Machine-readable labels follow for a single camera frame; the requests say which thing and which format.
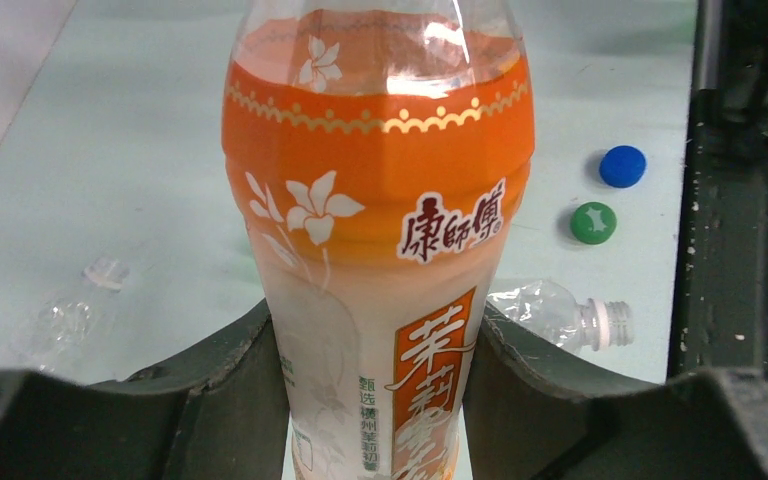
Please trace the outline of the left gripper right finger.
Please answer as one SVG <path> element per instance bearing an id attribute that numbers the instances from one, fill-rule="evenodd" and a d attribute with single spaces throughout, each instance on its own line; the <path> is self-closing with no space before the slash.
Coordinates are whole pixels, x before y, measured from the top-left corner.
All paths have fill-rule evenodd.
<path id="1" fill-rule="evenodd" d="M 699 368 L 653 384 L 492 306 L 464 416 L 477 479 L 768 479 L 768 369 Z"/>

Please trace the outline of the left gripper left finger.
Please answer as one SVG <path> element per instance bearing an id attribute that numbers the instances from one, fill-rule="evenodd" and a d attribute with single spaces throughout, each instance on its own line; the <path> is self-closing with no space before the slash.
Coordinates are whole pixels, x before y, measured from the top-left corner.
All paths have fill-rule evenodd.
<path id="1" fill-rule="evenodd" d="M 278 479 L 288 417 L 260 302 L 123 381 L 0 370 L 0 479 Z"/>

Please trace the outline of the orange label bottle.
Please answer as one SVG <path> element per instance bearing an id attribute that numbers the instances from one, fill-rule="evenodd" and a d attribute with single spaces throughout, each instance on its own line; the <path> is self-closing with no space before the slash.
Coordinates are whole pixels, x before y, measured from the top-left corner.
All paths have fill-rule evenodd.
<path id="1" fill-rule="evenodd" d="M 535 147 L 506 1 L 250 1 L 221 144 L 298 479 L 450 479 Z"/>

